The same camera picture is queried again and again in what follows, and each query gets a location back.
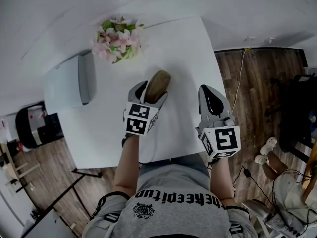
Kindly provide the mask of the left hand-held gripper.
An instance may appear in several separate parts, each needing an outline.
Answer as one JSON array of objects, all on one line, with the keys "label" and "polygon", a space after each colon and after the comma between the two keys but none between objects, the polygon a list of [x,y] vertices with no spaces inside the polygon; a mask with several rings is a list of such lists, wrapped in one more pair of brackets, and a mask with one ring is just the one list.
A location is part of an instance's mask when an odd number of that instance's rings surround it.
[{"label": "left hand-held gripper", "polygon": [[148,82],[142,81],[132,87],[128,92],[128,101],[123,113],[124,125],[127,133],[145,136],[155,125],[168,92],[157,93],[155,103],[141,103],[141,96]]}]

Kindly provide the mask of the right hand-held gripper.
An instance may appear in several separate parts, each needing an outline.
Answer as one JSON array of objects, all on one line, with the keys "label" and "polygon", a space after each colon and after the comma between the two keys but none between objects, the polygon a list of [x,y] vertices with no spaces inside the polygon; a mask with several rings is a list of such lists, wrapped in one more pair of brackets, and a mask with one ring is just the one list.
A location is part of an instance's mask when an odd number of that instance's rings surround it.
[{"label": "right hand-held gripper", "polygon": [[235,124],[228,99],[218,90],[201,85],[198,90],[201,122],[196,127],[210,160],[232,157],[241,150],[240,127]]}]

